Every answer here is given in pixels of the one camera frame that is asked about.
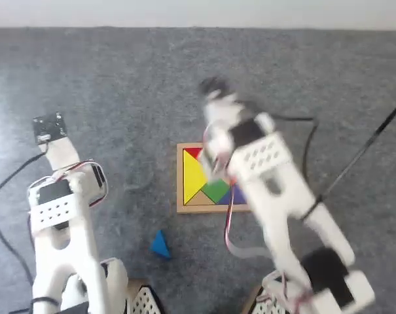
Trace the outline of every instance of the yellow triangle piece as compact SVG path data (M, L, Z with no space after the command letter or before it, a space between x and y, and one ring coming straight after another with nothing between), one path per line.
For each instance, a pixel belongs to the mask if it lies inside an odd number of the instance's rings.
M183 204L205 185L206 177L199 161L183 150Z

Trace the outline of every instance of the blue puzzle piece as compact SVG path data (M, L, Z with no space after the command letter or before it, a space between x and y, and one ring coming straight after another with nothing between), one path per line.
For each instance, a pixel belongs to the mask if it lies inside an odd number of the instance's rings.
M228 205L230 203L230 198L231 198L231 190L228 191L227 194L221 198L217 205ZM241 204L246 204L247 202L245 201L244 195L242 191L238 188L238 186L234 186L234 205L241 205Z
M157 232L153 244L151 245L151 250L161 256L171 258L170 252L166 245L166 240L164 239L164 235L161 230Z

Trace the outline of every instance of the tangram puzzle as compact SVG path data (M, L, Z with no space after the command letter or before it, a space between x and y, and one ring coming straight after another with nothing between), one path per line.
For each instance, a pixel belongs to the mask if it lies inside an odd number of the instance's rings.
M229 184L224 180L208 183L198 154L201 143L177 144L177 212L225 212L231 198ZM234 211L246 211L240 189L234 187Z

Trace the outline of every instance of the black antenna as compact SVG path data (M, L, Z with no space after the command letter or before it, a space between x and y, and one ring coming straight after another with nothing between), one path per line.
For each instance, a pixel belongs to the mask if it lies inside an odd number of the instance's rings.
M301 220L306 220L308 216L316 209L318 204L324 201L324 199L329 196L332 189L339 183L340 180L349 172L356 162L361 159L361 157L366 153L368 148L375 142L375 140L380 136L380 134L385 130L388 124L393 121L396 116L396 108L387 116L387 118L381 123L378 129L371 135L368 141L362 146L362 148L357 152L357 154L351 159L351 161L343 168L343 170L338 174L338 176L333 180L333 182L324 190L323 193L320 193L318 197L315 199L314 204L308 209L307 213L301 218Z

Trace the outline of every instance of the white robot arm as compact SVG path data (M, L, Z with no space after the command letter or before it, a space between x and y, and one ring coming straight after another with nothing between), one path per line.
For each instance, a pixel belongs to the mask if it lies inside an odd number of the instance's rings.
M99 261L90 219L90 208L107 194L101 166L79 160L59 113L36 118L33 125L56 170L28 190L37 273L34 314L130 313L125 267L116 258Z
M203 87L207 129L199 159L209 179L227 176L240 187L261 225L277 268L264 279L265 291L290 313L352 314L373 302L374 292L365 275L348 269L355 260L348 240L322 198L313 195L271 116L250 115L222 80L204 81ZM314 230L324 248L298 260L289 242L288 217ZM286 282L273 280L280 275Z

